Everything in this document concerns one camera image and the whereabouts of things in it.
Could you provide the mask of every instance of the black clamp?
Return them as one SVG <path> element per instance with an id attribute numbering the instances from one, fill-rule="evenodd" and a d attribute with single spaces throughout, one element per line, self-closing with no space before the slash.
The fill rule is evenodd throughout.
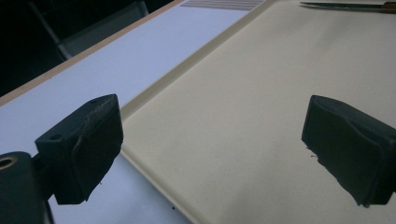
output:
<path id="1" fill-rule="evenodd" d="M 37 138 L 32 159 L 25 152 L 1 155 L 2 223 L 53 222 L 47 203 L 52 194 L 58 204 L 88 200 L 122 140 L 119 102 L 112 94 L 89 101 Z"/>
<path id="2" fill-rule="evenodd" d="M 396 191 L 396 129 L 388 124 L 313 95 L 302 140 L 357 204 L 387 204 Z"/>

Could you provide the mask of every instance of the white surface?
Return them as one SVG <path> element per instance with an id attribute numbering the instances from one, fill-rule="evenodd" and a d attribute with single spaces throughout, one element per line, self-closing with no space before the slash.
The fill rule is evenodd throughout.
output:
<path id="1" fill-rule="evenodd" d="M 173 7 L 61 74 L 0 107 L 0 154 L 36 154 L 34 141 L 85 102 L 116 93 L 120 105 L 246 12 Z M 172 204 L 119 156 L 87 203 L 59 206 L 57 224 L 185 223 Z"/>
<path id="2" fill-rule="evenodd" d="M 258 11 L 124 119 L 125 154 L 196 223 L 396 223 L 394 197 L 357 206 L 301 141 L 312 94 L 396 127 L 396 17 Z"/>

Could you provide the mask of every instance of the dark background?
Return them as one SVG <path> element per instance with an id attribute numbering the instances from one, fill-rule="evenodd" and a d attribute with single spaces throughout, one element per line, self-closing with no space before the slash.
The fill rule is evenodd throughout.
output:
<path id="1" fill-rule="evenodd" d="M 146 0 L 148 13 L 172 0 Z M 61 39 L 117 12 L 129 0 L 34 0 Z M 64 61 L 27 0 L 0 0 L 0 96 Z"/>

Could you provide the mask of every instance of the screw hole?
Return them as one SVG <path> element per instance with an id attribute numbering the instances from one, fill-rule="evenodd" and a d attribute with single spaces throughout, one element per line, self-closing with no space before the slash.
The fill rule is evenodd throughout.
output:
<path id="1" fill-rule="evenodd" d="M 0 159 L 0 170 L 7 169 L 8 167 L 12 166 L 15 162 L 17 162 L 16 157 L 5 157 Z"/>
<path id="2" fill-rule="evenodd" d="M 50 140 L 57 140 L 57 139 L 60 139 L 60 138 L 62 138 L 61 134 L 55 134 L 55 135 L 50 137 Z"/>

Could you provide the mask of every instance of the wooden table edge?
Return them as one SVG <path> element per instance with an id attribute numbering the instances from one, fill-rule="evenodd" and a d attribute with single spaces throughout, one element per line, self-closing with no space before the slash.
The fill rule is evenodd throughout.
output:
<path id="1" fill-rule="evenodd" d="M 134 28 L 144 24 L 145 22 L 157 17 L 158 15 L 162 14 L 166 10 L 170 9 L 171 7 L 174 7 L 181 3 L 183 0 L 174 0 L 173 2 L 165 5 L 164 7 L 159 8 L 158 10 L 148 14 L 146 17 L 142 18 L 139 21 L 136 21 L 132 23 L 131 25 L 125 27 L 124 29 L 116 32 L 114 35 L 109 36 L 108 38 L 102 40 L 101 42 L 95 44 L 94 46 L 82 51 L 80 54 L 76 55 L 75 57 L 67 60 L 64 63 L 61 63 L 57 65 L 56 67 L 50 69 L 48 72 L 40 75 L 39 77 L 36 77 L 32 79 L 31 81 L 21 85 L 14 91 L 11 91 L 7 93 L 6 95 L 0 97 L 0 106 L 5 105 L 6 103 L 14 100 L 20 95 L 23 95 L 24 93 L 28 92 L 32 88 L 40 85 L 41 83 L 45 82 L 46 80 L 55 77 L 59 73 L 61 73 L 63 70 L 67 69 L 68 67 L 72 66 L 75 63 L 78 63 L 79 61 L 83 60 L 84 58 L 88 57 L 89 55 L 93 54 L 97 50 L 101 49 L 102 47 L 108 45 L 109 43 L 115 41 L 119 37 L 127 34 L 128 32 L 132 31 Z"/>

